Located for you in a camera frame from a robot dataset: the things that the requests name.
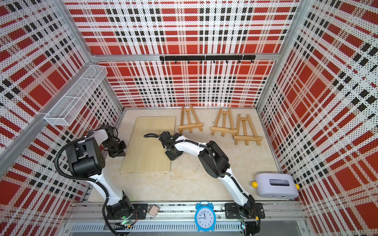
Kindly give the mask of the wooden board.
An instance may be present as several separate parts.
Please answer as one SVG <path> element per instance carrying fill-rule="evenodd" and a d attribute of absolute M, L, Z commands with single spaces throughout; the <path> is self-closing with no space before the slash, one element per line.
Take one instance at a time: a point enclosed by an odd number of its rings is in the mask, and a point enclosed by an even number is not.
<path fill-rule="evenodd" d="M 158 138 L 145 138 L 144 135 L 149 133 L 160 135 L 164 131 L 173 133 L 175 123 L 174 116 L 138 117 L 120 173 L 170 172 L 171 161 L 166 156 L 161 142 Z"/>

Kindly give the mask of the small wooden easel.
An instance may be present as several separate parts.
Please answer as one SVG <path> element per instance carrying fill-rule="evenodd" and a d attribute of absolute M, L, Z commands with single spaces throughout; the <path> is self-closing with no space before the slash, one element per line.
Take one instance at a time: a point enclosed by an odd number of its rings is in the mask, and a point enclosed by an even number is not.
<path fill-rule="evenodd" d="M 249 114 L 242 116 L 238 114 L 237 116 L 237 132 L 234 136 L 234 144 L 238 145 L 242 142 L 246 146 L 250 143 L 256 143 L 257 146 L 262 145 L 263 137 L 259 136 L 257 130 L 255 129 L 252 118 Z"/>

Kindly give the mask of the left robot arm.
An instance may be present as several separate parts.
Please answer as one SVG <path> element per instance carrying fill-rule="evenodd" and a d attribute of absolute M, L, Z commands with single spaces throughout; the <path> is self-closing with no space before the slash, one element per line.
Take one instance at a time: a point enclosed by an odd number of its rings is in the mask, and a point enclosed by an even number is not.
<path fill-rule="evenodd" d="M 102 125 L 64 145 L 53 161 L 55 169 L 67 179 L 89 182 L 101 193 L 105 200 L 105 217 L 127 219 L 135 213 L 135 209 L 124 191 L 107 180 L 103 171 L 105 157 L 100 147 L 112 158 L 125 155 L 127 149 L 126 143 L 118 138 L 117 128 Z"/>

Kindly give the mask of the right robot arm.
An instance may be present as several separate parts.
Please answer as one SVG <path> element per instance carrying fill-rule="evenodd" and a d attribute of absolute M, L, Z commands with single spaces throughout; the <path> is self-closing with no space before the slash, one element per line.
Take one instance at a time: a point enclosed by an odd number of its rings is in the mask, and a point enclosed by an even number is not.
<path fill-rule="evenodd" d="M 241 217 L 245 219 L 254 218 L 257 221 L 261 220 L 261 210 L 259 210 L 255 199 L 236 179 L 229 164 L 229 158 L 216 142 L 196 142 L 182 134 L 175 133 L 171 135 L 167 131 L 160 135 L 148 133 L 143 137 L 158 139 L 165 150 L 166 156 L 171 161 L 177 159 L 184 152 L 198 157 L 206 173 L 220 180 L 228 190 Z"/>

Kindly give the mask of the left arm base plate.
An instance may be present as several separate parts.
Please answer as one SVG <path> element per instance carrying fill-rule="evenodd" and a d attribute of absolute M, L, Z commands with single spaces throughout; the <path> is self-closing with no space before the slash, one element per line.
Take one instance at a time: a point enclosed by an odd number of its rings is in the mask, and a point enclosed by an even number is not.
<path fill-rule="evenodd" d="M 127 213 L 118 214 L 116 216 L 111 216 L 107 213 L 107 218 L 109 220 L 144 220 L 146 218 L 148 210 L 148 204 L 133 204 L 133 210 Z"/>

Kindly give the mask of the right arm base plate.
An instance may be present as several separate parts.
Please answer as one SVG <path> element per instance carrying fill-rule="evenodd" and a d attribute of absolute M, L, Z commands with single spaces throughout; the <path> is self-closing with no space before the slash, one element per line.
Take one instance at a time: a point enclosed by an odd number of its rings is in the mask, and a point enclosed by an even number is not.
<path fill-rule="evenodd" d="M 259 217 L 259 219 L 265 219 L 265 211 L 263 208 L 263 205 L 261 203 L 256 203 L 257 211 L 252 211 L 253 216 L 252 219 L 255 219 L 256 217 Z M 235 203 L 226 203 L 224 205 L 224 212 L 227 219 L 247 219 L 239 212 L 239 206 Z"/>

